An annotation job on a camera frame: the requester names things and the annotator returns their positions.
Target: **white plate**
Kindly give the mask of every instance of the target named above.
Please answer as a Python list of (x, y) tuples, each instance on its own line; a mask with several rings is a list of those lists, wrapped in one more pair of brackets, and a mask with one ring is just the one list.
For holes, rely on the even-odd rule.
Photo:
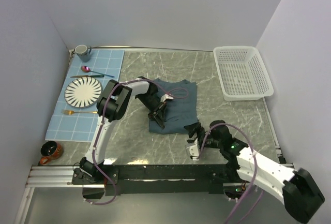
[(72, 107), (87, 108), (99, 99), (101, 90), (101, 83), (95, 78), (77, 78), (67, 86), (64, 99)]

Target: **spoon handle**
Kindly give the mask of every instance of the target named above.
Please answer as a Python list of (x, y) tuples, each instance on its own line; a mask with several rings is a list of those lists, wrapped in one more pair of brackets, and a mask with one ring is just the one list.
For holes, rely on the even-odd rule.
[(112, 76), (112, 75), (99, 73), (99, 72), (96, 72), (96, 71), (93, 71), (93, 70), (90, 70), (90, 72), (94, 72), (94, 73), (96, 73), (96, 74), (100, 74), (100, 75), (104, 75), (104, 76), (107, 76), (107, 77), (110, 77), (110, 78), (114, 78), (114, 76)]

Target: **gray mug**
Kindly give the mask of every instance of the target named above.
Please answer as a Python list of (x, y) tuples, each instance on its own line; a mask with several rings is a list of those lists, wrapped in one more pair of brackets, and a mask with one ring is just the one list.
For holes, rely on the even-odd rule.
[(92, 47), (88, 48), (84, 44), (80, 44), (74, 49), (74, 52), (77, 54), (77, 56), (81, 59), (83, 62), (88, 62), (91, 58)]

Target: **white wall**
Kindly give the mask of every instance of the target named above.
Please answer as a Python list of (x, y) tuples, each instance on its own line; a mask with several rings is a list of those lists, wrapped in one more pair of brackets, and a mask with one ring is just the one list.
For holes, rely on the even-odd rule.
[(41, 0), (68, 48), (256, 46), (280, 0)]
[(273, 80), (268, 99), (287, 160), (311, 172), (331, 223), (331, 0), (281, 0), (258, 43)]
[(0, 0), (0, 223), (13, 223), (68, 51), (38, 0)]

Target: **utensil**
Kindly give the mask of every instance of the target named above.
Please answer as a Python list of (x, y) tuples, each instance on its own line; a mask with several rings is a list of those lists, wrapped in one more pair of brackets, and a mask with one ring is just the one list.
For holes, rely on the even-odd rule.
[(64, 91), (65, 101), (75, 108), (87, 108), (101, 95), (101, 83), (95, 78), (82, 77), (73, 80)]
[(46, 165), (49, 161), (60, 158), (63, 154), (63, 148), (55, 141), (47, 141), (44, 145), (42, 145), (40, 153), (42, 158), (39, 162), (41, 165)]
[(91, 56), (90, 56), (91, 50), (92, 50), (92, 47), (87, 48), (86, 45), (81, 44), (74, 49), (74, 52), (81, 59), (81, 61), (88, 62), (91, 59)]
[(68, 115), (73, 115), (73, 114), (97, 114), (97, 111), (79, 111), (79, 112), (75, 112), (73, 110), (66, 110), (66, 109), (62, 109), (61, 113), (63, 114), (68, 114)]
[(72, 76), (71, 78), (82, 78), (82, 77), (103, 78), (104, 75), (81, 75), (81, 76)]
[(87, 66), (85, 66), (85, 65), (82, 65), (81, 70), (82, 70), (83, 72), (86, 72), (86, 73), (87, 73), (87, 72), (94, 72), (94, 73), (96, 73), (96, 74), (100, 74), (100, 75), (104, 75), (104, 76), (107, 76), (107, 77), (114, 78), (114, 76), (112, 76), (112, 75), (103, 74), (103, 73), (99, 73), (99, 72), (93, 71), (93, 70), (91, 70), (89, 67), (87, 67)]

